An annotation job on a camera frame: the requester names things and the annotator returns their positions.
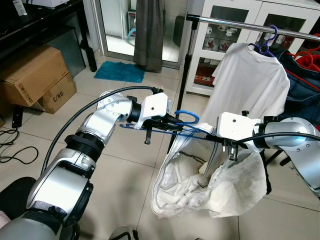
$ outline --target black pole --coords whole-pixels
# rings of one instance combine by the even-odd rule
[[[191,34],[190,34],[190,39],[189,39],[188,51],[187,51],[187,53],[185,55],[185,58],[184,58],[183,74],[182,74],[182,79],[181,79],[181,87],[180,87],[180,92],[179,92],[178,104],[176,106],[176,110],[177,111],[181,109],[182,100],[184,98],[184,93],[185,93],[185,88],[186,88],[186,83],[187,83],[187,77],[188,77],[190,63],[191,63],[191,59],[192,59],[191,48],[192,48],[193,41],[194,41],[195,31],[198,28],[199,17],[200,16],[198,16],[198,15],[191,15],[191,14],[187,14],[186,15],[186,20],[187,21],[192,21],[192,26],[191,26]],[[174,143],[174,140],[175,140],[175,135],[172,135],[167,153],[169,153],[170,148],[171,148],[172,144]]]

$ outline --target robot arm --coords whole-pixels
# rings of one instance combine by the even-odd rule
[[[168,97],[161,91],[146,97],[141,104],[135,97],[124,97],[119,93],[99,101],[96,111],[85,119],[74,135],[65,139],[66,148],[57,154],[34,184],[27,200],[27,211],[0,229],[0,240],[58,240],[62,228],[76,224],[87,206],[93,191],[90,178],[116,122],[133,123],[135,129],[147,129],[145,143],[150,144],[152,128],[182,130],[183,121],[168,114],[169,104]],[[223,143],[277,132],[320,136],[301,118],[262,123],[259,119],[228,112],[218,118],[217,126],[212,129],[216,139]],[[310,189],[319,195],[319,141],[281,136],[244,144],[253,152],[261,152],[263,148],[283,149]]]
[[[301,133],[320,137],[319,131],[303,118],[290,117],[278,121],[277,117],[267,116],[261,122],[260,119],[250,119],[246,115],[229,112],[224,112],[219,116],[215,135],[233,140],[234,143],[256,137],[255,140],[243,142],[250,151],[256,153],[263,149],[283,150],[290,157],[307,186],[319,198],[320,141],[292,135],[259,137],[274,133]],[[232,148],[231,152],[235,152],[236,148],[233,146]]]
[[[90,178],[96,162],[115,130],[116,122],[146,128],[146,143],[151,129],[181,131],[183,121],[168,114],[170,101],[161,89],[141,104],[132,96],[113,94],[98,102],[74,135],[32,187],[27,211],[0,229],[0,240],[59,239],[62,228],[76,224],[89,201],[93,185]]]

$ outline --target white t-shirt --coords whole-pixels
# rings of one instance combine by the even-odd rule
[[[284,111],[290,81],[275,57],[261,55],[245,42],[234,43],[213,73],[214,89],[200,118],[215,126],[223,112],[249,111],[251,119]]]

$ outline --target white cabinet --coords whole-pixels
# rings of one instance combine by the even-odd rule
[[[280,29],[309,33],[320,16],[320,4],[313,0],[205,0],[202,16],[256,25],[275,25]],[[246,29],[232,29],[200,22],[186,91],[211,95],[214,77],[212,73],[232,43],[265,42],[265,33]],[[281,37],[272,43],[273,48],[289,49],[296,53],[304,40]]]

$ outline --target black cable on floor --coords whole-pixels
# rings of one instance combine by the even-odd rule
[[[0,149],[3,146],[7,146],[7,148],[9,148],[10,146],[14,145],[15,141],[18,139],[18,137],[20,135],[20,132],[18,131],[18,129],[0,130],[0,136],[2,136],[4,134],[9,134],[11,136],[15,134],[15,137],[10,141],[5,141],[3,143],[0,143]],[[35,156],[35,158],[33,160],[31,160],[29,162],[25,162],[25,161],[22,161],[20,158],[16,157],[19,153],[21,153],[22,151],[27,150],[27,149],[34,149],[35,150],[36,156]],[[12,156],[0,156],[0,163],[5,164],[5,163],[11,161],[12,159],[14,159],[14,160],[17,160],[17,161],[19,161],[20,163],[22,163],[24,165],[28,165],[28,164],[32,164],[38,158],[38,156],[39,156],[39,151],[35,146],[27,146],[27,147],[24,147],[24,148],[20,149],[19,151],[17,151]]]

